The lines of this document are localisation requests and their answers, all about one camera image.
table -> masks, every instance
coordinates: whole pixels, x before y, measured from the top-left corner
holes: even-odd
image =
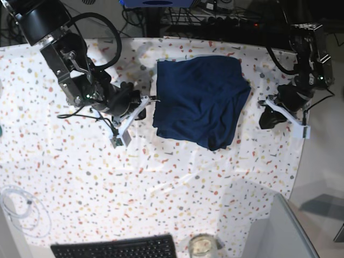
[[[112,40],[88,40],[96,65],[114,54]],[[134,82],[156,93],[156,61],[201,55],[238,58],[252,92],[242,111],[233,143],[211,152],[192,142],[158,138],[147,118],[130,127],[128,149],[113,149],[102,122],[57,119],[75,111],[39,47],[0,48],[0,187],[17,185],[37,196],[52,219],[37,246],[110,241],[171,233],[178,257],[188,257],[188,241],[214,234],[223,257],[240,257],[257,219],[269,216],[276,192],[289,198],[303,140],[291,137],[292,125],[259,128],[259,99],[288,83],[262,47],[189,39],[123,39],[120,61],[108,72],[114,83]],[[295,56],[275,52],[286,68]],[[21,202],[15,200],[17,209]],[[42,214],[36,235],[47,228]]]

white cable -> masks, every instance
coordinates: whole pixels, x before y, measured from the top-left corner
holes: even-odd
[[[27,209],[24,213],[19,214],[19,213],[13,211],[12,209],[10,209],[6,205],[5,199],[6,198],[10,199],[10,195],[13,195],[13,194],[21,196],[23,199],[25,199],[25,202],[27,204]],[[48,216],[48,220],[49,220],[48,231],[44,235],[32,235],[32,234],[25,232],[25,231],[33,231],[39,226],[39,221],[41,220],[41,213],[37,207],[37,202],[42,206],[42,209],[43,209],[43,211],[46,212],[46,214]],[[32,237],[32,238],[44,238],[47,235],[49,235],[51,228],[52,228],[52,221],[51,221],[51,218],[49,216],[49,213],[48,213],[47,209],[45,208],[45,206],[43,205],[43,203],[36,196],[32,195],[31,193],[23,190],[20,187],[15,186],[15,185],[7,185],[7,186],[0,189],[0,207],[9,216],[13,226],[18,231],[22,232],[24,235],[27,235],[28,237]],[[33,213],[34,210],[37,211],[37,217],[34,220],[35,223],[31,227],[23,227],[20,223],[18,226],[13,221],[13,219],[21,220],[21,219],[28,218]]]

navy blue cloth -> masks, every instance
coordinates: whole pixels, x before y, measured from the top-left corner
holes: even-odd
[[[238,59],[202,56],[158,62],[157,136],[196,142],[211,151],[226,148],[249,93]]]

black keyboard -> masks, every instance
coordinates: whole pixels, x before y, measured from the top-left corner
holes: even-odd
[[[52,245],[56,258],[177,258],[171,235],[113,242]]]

speckled tablecloth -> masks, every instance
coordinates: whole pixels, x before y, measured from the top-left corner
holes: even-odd
[[[89,40],[99,65],[114,52],[112,41]],[[0,48],[0,187],[18,185],[45,204],[52,230],[30,244],[108,241],[171,233],[178,257],[198,233],[216,235],[225,257],[239,257],[251,223],[269,215],[273,195],[289,198],[303,140],[291,124],[259,129],[257,101],[288,83],[264,48],[181,39],[124,39],[121,60],[108,72],[113,81],[132,81],[156,92],[157,59],[185,60],[227,55],[241,60],[252,92],[235,140],[211,152],[186,141],[156,136],[154,104],[147,119],[130,128],[128,149],[113,149],[102,122],[57,119],[75,111],[48,68],[39,47]],[[286,68],[295,56],[276,52]],[[47,219],[34,232],[44,234]]]

